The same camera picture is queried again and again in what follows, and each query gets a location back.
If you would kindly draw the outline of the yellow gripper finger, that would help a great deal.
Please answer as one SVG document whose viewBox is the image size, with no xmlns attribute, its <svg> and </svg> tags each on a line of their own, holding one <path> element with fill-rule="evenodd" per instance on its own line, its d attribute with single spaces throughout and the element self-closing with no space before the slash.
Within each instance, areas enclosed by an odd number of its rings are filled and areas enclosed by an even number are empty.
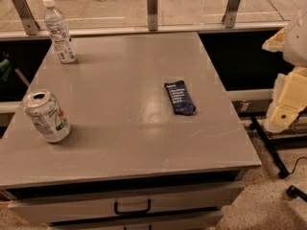
<svg viewBox="0 0 307 230">
<path fill-rule="evenodd" d="M 307 107 L 307 69 L 297 66 L 288 75 L 278 74 L 272 91 L 265 130 L 278 133 L 287 129 Z"/>
</svg>

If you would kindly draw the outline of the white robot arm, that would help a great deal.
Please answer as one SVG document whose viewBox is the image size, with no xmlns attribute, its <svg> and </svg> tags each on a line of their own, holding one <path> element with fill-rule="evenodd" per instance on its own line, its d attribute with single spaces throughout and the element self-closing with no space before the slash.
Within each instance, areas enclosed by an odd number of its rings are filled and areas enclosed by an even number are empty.
<svg viewBox="0 0 307 230">
<path fill-rule="evenodd" d="M 297 16 L 262 45 L 270 52 L 281 52 L 294 66 L 287 75 L 278 74 L 272 91 L 264 128 L 272 133 L 287 129 L 307 107 L 307 13 Z"/>
</svg>

